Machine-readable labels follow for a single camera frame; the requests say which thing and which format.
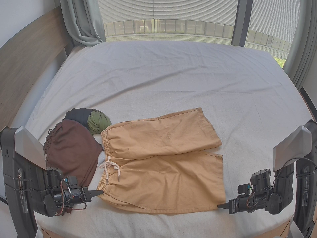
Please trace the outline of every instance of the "brown shorts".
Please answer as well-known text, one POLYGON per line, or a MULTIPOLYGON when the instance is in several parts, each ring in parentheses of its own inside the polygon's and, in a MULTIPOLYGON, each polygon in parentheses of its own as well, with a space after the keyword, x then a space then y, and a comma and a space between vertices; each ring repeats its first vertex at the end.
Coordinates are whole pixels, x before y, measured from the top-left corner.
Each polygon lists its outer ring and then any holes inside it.
POLYGON ((97 189, 114 207, 175 214, 225 202, 222 155, 204 151, 222 143, 201 108, 117 123, 101 136, 107 172, 97 189))

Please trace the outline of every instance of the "headboard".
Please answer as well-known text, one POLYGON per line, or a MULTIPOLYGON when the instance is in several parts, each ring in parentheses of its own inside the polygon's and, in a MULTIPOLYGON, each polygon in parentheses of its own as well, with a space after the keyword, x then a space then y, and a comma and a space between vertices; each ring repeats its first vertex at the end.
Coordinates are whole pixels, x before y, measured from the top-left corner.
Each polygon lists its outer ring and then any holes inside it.
POLYGON ((0 48, 0 130, 10 126, 28 91, 70 41, 59 6, 0 48))

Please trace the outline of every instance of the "mattress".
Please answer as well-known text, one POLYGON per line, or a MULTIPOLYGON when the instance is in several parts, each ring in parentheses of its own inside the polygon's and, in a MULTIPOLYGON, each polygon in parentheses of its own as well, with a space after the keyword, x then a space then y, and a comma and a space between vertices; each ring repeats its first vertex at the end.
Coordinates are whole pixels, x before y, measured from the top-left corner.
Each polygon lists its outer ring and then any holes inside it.
MULTIPOLYGON (((101 110, 112 123, 202 107, 222 140, 226 200, 252 173, 272 170, 273 148, 312 117, 299 92, 267 52, 200 42, 135 41, 77 47, 38 101, 26 128, 43 144, 72 108, 101 110)), ((100 135, 96 139, 101 143, 100 135)), ((89 185, 96 189, 103 170, 89 185)), ((278 215, 218 209, 179 215, 118 210, 98 197, 84 211, 35 214, 64 237, 254 237, 288 220, 295 199, 278 215)))

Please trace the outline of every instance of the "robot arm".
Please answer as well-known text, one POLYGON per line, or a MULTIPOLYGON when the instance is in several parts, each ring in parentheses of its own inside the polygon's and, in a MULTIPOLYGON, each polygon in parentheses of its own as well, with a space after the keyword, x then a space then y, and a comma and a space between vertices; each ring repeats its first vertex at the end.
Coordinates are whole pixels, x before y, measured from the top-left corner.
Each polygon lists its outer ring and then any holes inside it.
POLYGON ((313 215, 317 201, 317 123, 310 120, 274 148, 275 179, 270 183, 270 169, 252 174, 250 183, 239 185, 242 194, 218 208, 229 209, 229 214, 264 209, 280 213, 293 200, 294 162, 296 161, 296 206, 294 223, 304 238, 314 228, 313 215))
POLYGON ((76 177, 64 178, 60 169, 47 168, 42 145, 23 126, 4 128, 0 147, 6 198, 18 238, 36 236, 33 211, 52 217, 103 193, 79 187, 76 177))

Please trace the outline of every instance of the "curtain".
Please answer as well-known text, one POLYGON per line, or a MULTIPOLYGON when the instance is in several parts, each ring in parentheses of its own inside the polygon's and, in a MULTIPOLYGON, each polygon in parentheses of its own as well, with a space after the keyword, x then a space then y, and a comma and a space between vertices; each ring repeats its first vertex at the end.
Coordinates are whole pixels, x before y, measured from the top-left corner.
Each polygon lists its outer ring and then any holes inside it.
POLYGON ((61 0, 61 9, 75 44, 92 46, 106 41, 98 0, 61 0))
POLYGON ((317 0, 300 0, 300 13, 284 71, 301 89, 317 49, 317 0))

